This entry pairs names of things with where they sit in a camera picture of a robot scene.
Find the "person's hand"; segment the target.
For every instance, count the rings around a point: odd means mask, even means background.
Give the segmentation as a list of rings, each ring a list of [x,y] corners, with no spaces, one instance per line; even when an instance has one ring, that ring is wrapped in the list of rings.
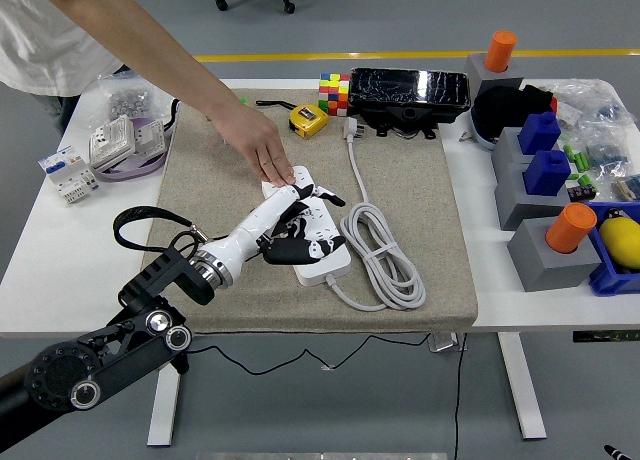
[[[279,129],[272,120],[239,100],[222,105],[210,118],[260,180],[277,187],[295,182]]]

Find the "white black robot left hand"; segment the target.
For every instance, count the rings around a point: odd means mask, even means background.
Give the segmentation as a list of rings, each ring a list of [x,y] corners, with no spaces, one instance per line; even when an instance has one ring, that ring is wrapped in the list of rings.
[[[351,269],[351,257],[325,201],[345,205],[305,174],[273,190],[228,236],[201,246],[190,264],[223,289],[236,283],[244,263],[258,255],[272,265],[292,265],[304,286],[343,276]]]

